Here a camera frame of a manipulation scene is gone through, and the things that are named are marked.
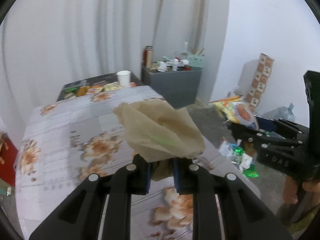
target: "white cup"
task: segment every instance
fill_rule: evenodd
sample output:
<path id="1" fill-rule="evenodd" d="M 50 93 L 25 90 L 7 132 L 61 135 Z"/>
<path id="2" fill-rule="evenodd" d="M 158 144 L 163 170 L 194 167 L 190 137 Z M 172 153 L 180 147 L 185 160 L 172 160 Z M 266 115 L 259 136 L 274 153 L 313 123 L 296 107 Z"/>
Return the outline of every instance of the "white cup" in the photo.
<path id="1" fill-rule="evenodd" d="M 130 87 L 130 75 L 131 75 L 131 71 L 129 70 L 123 70 L 117 73 L 118 82 L 122 87 L 124 88 Z"/>

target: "human hand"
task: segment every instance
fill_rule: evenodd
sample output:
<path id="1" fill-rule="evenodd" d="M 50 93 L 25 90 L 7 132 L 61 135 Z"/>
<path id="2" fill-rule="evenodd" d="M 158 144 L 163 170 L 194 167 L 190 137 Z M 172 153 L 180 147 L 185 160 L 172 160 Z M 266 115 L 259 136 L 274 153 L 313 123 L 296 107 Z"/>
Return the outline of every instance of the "human hand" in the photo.
<path id="1" fill-rule="evenodd" d="M 302 188 L 307 192 L 314 192 L 311 202 L 308 204 L 307 209 L 310 210 L 320 204 L 320 180 L 313 180 L 304 182 Z M 295 179 L 287 176 L 284 183 L 284 190 L 282 197 L 287 204 L 296 204 L 298 202 L 297 197 L 298 184 Z"/>

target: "bottle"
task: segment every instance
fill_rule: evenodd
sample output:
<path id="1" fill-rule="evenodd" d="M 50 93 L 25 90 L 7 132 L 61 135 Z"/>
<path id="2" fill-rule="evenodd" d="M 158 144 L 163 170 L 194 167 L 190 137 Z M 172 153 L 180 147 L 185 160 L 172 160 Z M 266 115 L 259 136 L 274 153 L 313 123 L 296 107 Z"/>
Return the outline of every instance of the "bottle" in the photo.
<path id="1" fill-rule="evenodd" d="M 178 63 L 179 63 L 179 60 L 175 58 L 173 60 L 172 71 L 177 71 L 178 70 Z"/>
<path id="2" fill-rule="evenodd" d="M 293 109 L 294 105 L 293 103 L 290 104 L 289 107 L 279 107 L 278 108 L 278 114 L 276 114 L 275 116 L 275 120 L 278 120 L 279 118 L 294 122 L 296 120 L 296 117 L 294 116 L 292 109 Z"/>
<path id="3" fill-rule="evenodd" d="M 185 42 L 184 43 L 184 48 L 181 52 L 181 55 L 186 59 L 188 57 L 188 54 L 189 54 L 189 51 L 188 51 L 188 46 L 189 46 L 189 43 L 188 42 Z"/>

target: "white curtain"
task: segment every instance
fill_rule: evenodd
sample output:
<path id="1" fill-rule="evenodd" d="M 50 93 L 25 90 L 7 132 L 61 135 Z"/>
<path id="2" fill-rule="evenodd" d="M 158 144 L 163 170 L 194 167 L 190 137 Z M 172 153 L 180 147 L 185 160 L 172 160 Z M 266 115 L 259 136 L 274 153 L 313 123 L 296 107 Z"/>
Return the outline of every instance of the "white curtain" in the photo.
<path id="1" fill-rule="evenodd" d="M 185 41 L 203 45 L 208 0 L 17 0 L 0 28 L 0 117 L 16 145 L 34 108 L 64 84 L 131 70 L 142 49 L 155 60 Z"/>

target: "beige cloth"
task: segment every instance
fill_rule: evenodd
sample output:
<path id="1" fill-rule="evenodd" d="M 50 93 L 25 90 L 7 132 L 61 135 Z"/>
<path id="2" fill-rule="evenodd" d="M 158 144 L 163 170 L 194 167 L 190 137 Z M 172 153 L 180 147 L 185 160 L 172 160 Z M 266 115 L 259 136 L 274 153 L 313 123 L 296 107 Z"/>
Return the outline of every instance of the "beige cloth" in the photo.
<path id="1" fill-rule="evenodd" d="M 128 145 L 149 163 L 173 157 L 193 158 L 205 150 L 202 135 L 186 108 L 175 110 L 166 102 L 148 100 L 122 103 L 113 112 L 124 126 Z M 153 169 L 158 179 L 171 173 L 165 163 L 169 164 L 153 163 L 163 171 Z"/>

